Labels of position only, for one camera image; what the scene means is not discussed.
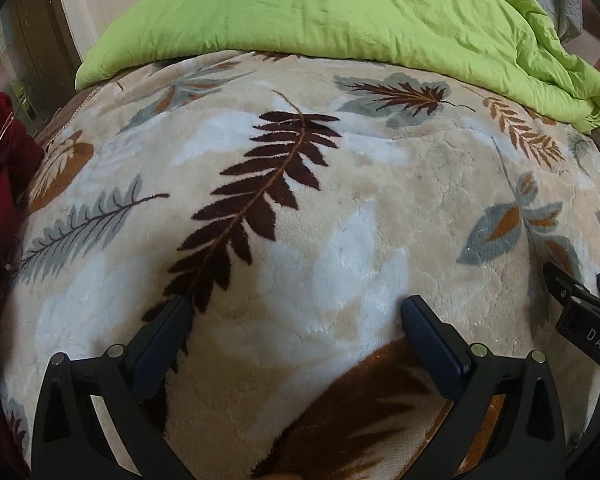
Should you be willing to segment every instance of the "blanket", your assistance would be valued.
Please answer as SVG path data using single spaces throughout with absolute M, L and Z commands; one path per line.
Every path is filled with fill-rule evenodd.
M 28 460 L 49 358 L 129 341 L 174 294 L 193 329 L 145 409 L 202 480 L 400 478 L 449 409 L 404 338 L 410 294 L 494 353 L 542 349 L 570 442 L 597 399 L 541 264 L 596 290 L 600 151 L 447 76 L 236 51 L 145 66 L 58 133 L 28 211 L 0 333 Z
M 76 84 L 227 48 L 430 70 L 581 132 L 600 126 L 600 74 L 565 53 L 535 0 L 140 0 L 87 54 Z

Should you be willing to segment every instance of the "brown fern leaf print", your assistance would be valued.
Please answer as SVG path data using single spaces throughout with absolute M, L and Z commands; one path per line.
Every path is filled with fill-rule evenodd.
M 409 427 L 416 409 L 410 400 L 435 395 L 414 373 L 419 367 L 406 339 L 373 352 L 286 428 L 252 477 L 293 473 L 303 480 L 369 478 L 370 470 L 382 462 L 382 453 L 374 448 Z
M 380 83 L 358 83 L 354 89 L 377 95 L 376 102 L 381 104 L 380 108 L 401 105 L 405 108 L 413 108 L 414 115 L 421 110 L 426 110 L 427 115 L 431 115 L 436 111 L 439 103 L 443 102 L 445 96 L 445 88 L 423 86 L 422 90 L 419 90 L 409 82 L 400 83 L 399 88 Z
M 9 430 L 11 431 L 16 446 L 18 446 L 18 449 L 22 453 L 22 441 L 26 434 L 25 430 L 20 429 L 22 420 L 18 418 L 15 413 L 11 412 L 7 418 L 7 422 L 9 423 Z
M 529 114 L 529 117 L 531 117 L 533 120 L 542 121 L 543 124 L 547 124 L 548 126 L 555 126 L 556 124 L 558 124 L 558 122 L 554 119 L 541 115 L 535 110 L 532 110 L 531 108 L 527 108 L 526 106 L 523 106 L 523 108 L 526 110 L 526 113 Z
M 263 50 L 254 50 L 253 56 L 262 56 L 263 61 L 271 60 L 273 63 L 280 61 L 281 59 L 286 59 L 290 56 L 295 56 L 295 54 L 286 54 L 285 52 L 266 52 Z
M 177 276 L 166 287 L 165 295 L 190 297 L 201 312 L 208 306 L 214 284 L 224 290 L 229 287 L 229 247 L 251 265 L 246 227 L 262 238 L 275 240 L 276 213 L 271 204 L 298 209 L 286 179 L 320 189 L 303 157 L 317 166 L 327 166 L 318 147 L 337 148 L 333 139 L 340 135 L 325 125 L 337 121 L 336 117 L 303 114 L 296 108 L 295 113 L 268 112 L 260 119 L 266 123 L 255 128 L 263 133 L 251 139 L 259 146 L 244 155 L 245 161 L 221 172 L 239 178 L 213 191 L 212 195 L 222 198 L 192 216 L 205 224 L 178 248 L 189 254 L 169 269 Z
M 552 161 L 564 160 L 560 147 L 548 135 L 540 135 L 533 131 L 526 121 L 519 117 L 506 102 L 498 97 L 487 97 L 482 104 L 491 113 L 491 119 L 498 121 L 498 126 L 503 134 L 508 134 L 513 147 L 520 149 L 526 158 L 533 158 L 542 166 L 552 170 Z

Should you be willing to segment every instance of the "orange leaf print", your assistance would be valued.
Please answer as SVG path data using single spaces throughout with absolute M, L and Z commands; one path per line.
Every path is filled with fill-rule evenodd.
M 536 111 L 532 110 L 531 108 L 527 108 L 526 106 L 523 107 L 526 110 L 526 113 L 529 114 L 529 116 L 533 119 L 533 120 L 539 120 L 542 121 L 544 124 L 547 124 L 548 126 L 555 126 L 557 123 L 557 121 L 546 117 L 544 115 L 541 115 L 539 113 L 537 113 Z
M 487 238 L 487 241 L 493 242 L 494 240 L 503 237 L 512 231 L 518 225 L 518 222 L 520 222 L 520 209 L 518 206 L 513 206 L 504 213 L 500 222 L 493 230 L 493 233 Z
M 560 210 L 553 211 L 549 216 L 545 216 L 544 218 L 537 218 L 533 220 L 528 220 L 531 225 L 535 225 L 538 227 L 553 227 L 557 225 L 558 222 L 555 221 L 555 218 L 560 214 Z
M 520 195 L 528 195 L 530 193 L 537 193 L 538 186 L 531 173 L 526 173 L 520 179 Z
M 560 245 L 555 240 L 545 240 L 545 246 L 549 249 L 549 253 L 554 258 L 555 263 L 560 267 L 564 272 L 566 272 L 570 276 L 574 276 L 573 265 L 571 264 L 571 257 L 567 249 L 565 249 L 562 245 Z
M 534 132 L 530 126 L 525 124 L 525 120 L 519 117 L 517 112 L 512 110 L 502 99 L 488 97 L 483 99 L 482 104 L 489 109 L 491 119 L 498 121 L 500 131 L 503 134 L 509 134 L 513 147 L 516 149 L 520 147 L 526 158 L 533 156 L 539 166 L 545 164 L 550 170 L 553 169 L 552 161 L 564 160 L 560 147 L 550 136 L 541 136 Z M 554 120 L 540 116 L 532 110 L 527 109 L 527 111 L 532 117 L 542 120 L 544 124 L 556 124 Z
M 176 93 L 175 86 L 172 86 L 171 88 L 169 88 L 167 95 L 165 95 L 164 98 L 160 102 L 158 102 L 158 104 L 155 106 L 154 113 L 161 114 L 163 111 L 165 111 L 167 108 L 169 108 L 169 105 L 171 104 L 171 101 L 172 101 L 175 93 Z
M 32 215 L 56 199 L 91 160 L 93 145 L 78 142 L 81 135 L 82 130 L 78 130 L 49 151 L 29 187 L 27 214 Z

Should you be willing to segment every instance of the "black plastic bracket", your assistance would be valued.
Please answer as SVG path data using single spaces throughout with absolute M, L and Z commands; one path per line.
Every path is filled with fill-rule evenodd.
M 155 393 L 189 334 L 191 302 L 171 300 L 127 347 L 71 361 L 55 354 L 42 383 L 32 438 L 32 480 L 139 479 L 120 467 L 102 431 L 91 396 L 104 399 L 134 465 L 145 480 L 194 480 L 139 401 Z
M 455 401 L 402 480 L 561 480 L 566 443 L 560 403 L 542 352 L 525 359 L 467 345 L 419 296 L 402 304 L 404 331 L 440 394 Z M 493 396 L 506 394 L 480 463 L 456 476 Z
M 563 307 L 558 333 L 600 365 L 600 298 L 550 262 L 542 270 L 549 292 Z

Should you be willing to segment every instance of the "bed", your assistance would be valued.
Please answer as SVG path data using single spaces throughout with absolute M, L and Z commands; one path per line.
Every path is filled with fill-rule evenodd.
M 177 294 L 194 327 L 144 408 L 197 478 L 400 478 L 450 409 L 402 335 L 409 294 L 494 353 L 541 348 L 577 444 L 600 369 L 556 333 L 541 266 L 595 290 L 600 109 L 563 122 L 382 60 L 175 57 L 88 90 L 46 136 L 0 329 L 27 461 L 50 356 L 102 354 Z

